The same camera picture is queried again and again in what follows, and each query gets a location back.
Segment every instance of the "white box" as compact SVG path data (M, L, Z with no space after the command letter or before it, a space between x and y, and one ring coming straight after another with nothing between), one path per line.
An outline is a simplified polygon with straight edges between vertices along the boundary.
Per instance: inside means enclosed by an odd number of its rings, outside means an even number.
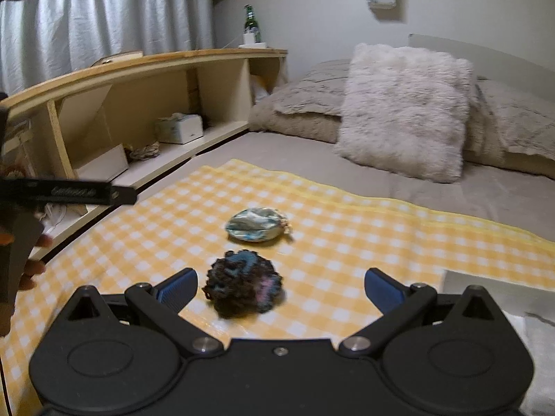
M203 120L196 114L174 113L158 119L154 125L156 139L166 144L186 144L203 136Z
M118 145L104 153L99 152L90 161L75 169L80 180L112 181L129 168L123 145Z

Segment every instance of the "human hand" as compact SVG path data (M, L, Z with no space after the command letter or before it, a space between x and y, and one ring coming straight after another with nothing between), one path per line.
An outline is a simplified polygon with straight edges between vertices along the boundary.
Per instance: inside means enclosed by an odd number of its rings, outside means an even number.
M9 245L13 242L13 235L10 233L0 232L0 245ZM37 241L37 247L50 247L52 238L43 234ZM28 260L25 264L23 275L19 281L19 290L27 291L33 289L36 283L33 280L35 275L43 274L46 267L42 261ZM0 303L0 336L6 336L11 329L11 319L15 307L8 303Z

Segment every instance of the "curtain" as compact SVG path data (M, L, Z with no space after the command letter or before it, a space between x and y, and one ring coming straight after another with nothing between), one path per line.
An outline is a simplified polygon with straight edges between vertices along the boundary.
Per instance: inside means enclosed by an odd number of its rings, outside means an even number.
M0 1L0 90L8 95L125 51L212 47L212 0Z

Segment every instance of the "green glass bottle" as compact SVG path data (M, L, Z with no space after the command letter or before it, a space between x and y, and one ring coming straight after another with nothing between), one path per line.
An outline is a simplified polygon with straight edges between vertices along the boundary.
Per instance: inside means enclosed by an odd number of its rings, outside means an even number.
M245 22L245 34L254 34L255 42L262 42L262 33L260 32L260 26L258 26L258 21L254 15L254 9L251 5L246 5L246 22Z

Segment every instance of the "pillow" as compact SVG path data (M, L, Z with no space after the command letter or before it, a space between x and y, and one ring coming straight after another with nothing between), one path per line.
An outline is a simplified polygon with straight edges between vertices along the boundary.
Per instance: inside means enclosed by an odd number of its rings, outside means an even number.
M251 131L275 131L332 144L338 141L341 118L314 112L291 115L276 112L274 111L275 95L270 95L253 107L249 117Z
M348 59L341 59L318 64L301 81L276 93L274 111L289 115L317 112L340 116L349 63Z
M357 164L452 183L461 177L473 67L447 53L360 44L335 151Z
M505 151L555 160L555 102L496 81L484 80L479 86Z
M555 180L555 161L539 155L511 153L501 145L496 116L489 107L485 95L478 89L478 103L471 104L466 125L465 161L519 172L543 175Z

